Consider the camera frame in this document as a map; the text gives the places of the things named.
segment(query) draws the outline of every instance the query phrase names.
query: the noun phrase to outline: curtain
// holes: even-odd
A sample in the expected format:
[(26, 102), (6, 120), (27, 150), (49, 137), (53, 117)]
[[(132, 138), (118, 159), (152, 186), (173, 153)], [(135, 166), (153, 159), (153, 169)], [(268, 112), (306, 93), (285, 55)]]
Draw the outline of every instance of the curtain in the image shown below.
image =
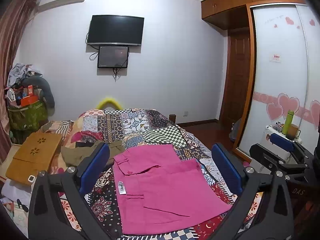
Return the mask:
[(35, 8), (36, 0), (12, 0), (0, 19), (0, 144), (4, 146), (0, 149), (0, 163), (10, 150), (10, 126), (4, 89), (23, 31)]

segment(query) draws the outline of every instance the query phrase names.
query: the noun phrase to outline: pink cloth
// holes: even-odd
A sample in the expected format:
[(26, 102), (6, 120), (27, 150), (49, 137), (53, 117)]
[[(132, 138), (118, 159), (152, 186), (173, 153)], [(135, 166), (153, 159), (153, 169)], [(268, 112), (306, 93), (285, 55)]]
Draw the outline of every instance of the pink cloth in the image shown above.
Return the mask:
[[(114, 160), (124, 234), (178, 231), (231, 208), (207, 184), (198, 162), (182, 162), (171, 144), (129, 148)], [(119, 181), (123, 182), (126, 194), (120, 195)]]

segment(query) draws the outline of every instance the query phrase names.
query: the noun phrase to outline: silver bolt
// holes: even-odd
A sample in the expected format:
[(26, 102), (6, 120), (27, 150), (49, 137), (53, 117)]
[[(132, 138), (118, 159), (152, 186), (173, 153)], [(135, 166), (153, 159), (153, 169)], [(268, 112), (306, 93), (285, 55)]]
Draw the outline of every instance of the silver bolt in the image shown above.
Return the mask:
[(73, 172), (75, 172), (75, 170), (76, 170), (76, 167), (74, 167), (74, 166), (67, 168), (68, 173), (73, 173)]
[(247, 173), (254, 173), (254, 168), (252, 168), (252, 167), (246, 167), (246, 168), (245, 168), (245, 171), (246, 171)]
[(38, 174), (40, 177), (43, 177), (45, 175), (45, 171), (40, 171)]
[(282, 173), (281, 171), (276, 171), (276, 175), (277, 175), (278, 177), (282, 177), (282, 176), (283, 176), (283, 173)]

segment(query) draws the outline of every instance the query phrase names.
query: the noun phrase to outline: black screen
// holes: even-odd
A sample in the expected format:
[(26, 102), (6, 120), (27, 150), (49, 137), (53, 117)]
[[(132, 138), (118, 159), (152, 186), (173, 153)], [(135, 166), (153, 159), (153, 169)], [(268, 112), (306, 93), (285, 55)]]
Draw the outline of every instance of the black screen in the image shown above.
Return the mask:
[(128, 66), (128, 47), (100, 46), (98, 68), (126, 68)]
[(88, 44), (141, 45), (144, 18), (93, 15)]

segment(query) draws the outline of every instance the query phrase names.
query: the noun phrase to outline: cup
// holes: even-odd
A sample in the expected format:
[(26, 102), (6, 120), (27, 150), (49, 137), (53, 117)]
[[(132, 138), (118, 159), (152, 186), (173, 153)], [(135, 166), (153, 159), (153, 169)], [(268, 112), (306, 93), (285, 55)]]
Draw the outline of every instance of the cup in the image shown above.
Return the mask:
[(300, 133), (301, 130), (298, 129), (298, 126), (296, 126), (295, 124), (291, 124), (288, 128), (287, 138), (293, 141), (294, 139), (299, 137)]

